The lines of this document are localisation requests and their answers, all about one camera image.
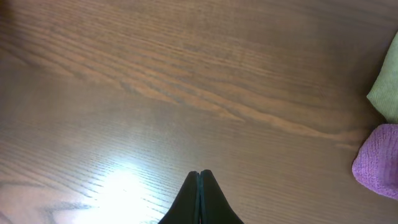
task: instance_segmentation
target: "green cloth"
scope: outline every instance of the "green cloth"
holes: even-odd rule
[[[391,43],[368,99],[389,123],[398,124],[398,34]]]

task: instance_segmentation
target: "black pointed object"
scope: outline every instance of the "black pointed object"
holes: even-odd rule
[[[188,173],[172,206],[159,224],[199,224],[199,181],[198,172]]]
[[[213,173],[192,171],[159,224],[243,224],[229,206]]]
[[[200,172],[201,224],[243,224],[229,206],[210,170]]]

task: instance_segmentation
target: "folded cloth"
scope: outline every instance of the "folded cloth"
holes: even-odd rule
[[[398,200],[398,124],[382,124],[365,141],[353,164],[355,179]]]
[[[389,123],[398,124],[398,34],[391,43],[368,99]]]

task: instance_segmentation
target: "wooden table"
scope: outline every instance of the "wooden table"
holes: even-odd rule
[[[245,223],[397,223],[351,173],[395,0],[1,0],[0,223],[157,223],[211,169]]]

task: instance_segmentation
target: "purple towel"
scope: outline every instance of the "purple towel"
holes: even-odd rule
[[[377,127],[353,164],[355,179],[370,190],[398,200],[398,124]]]

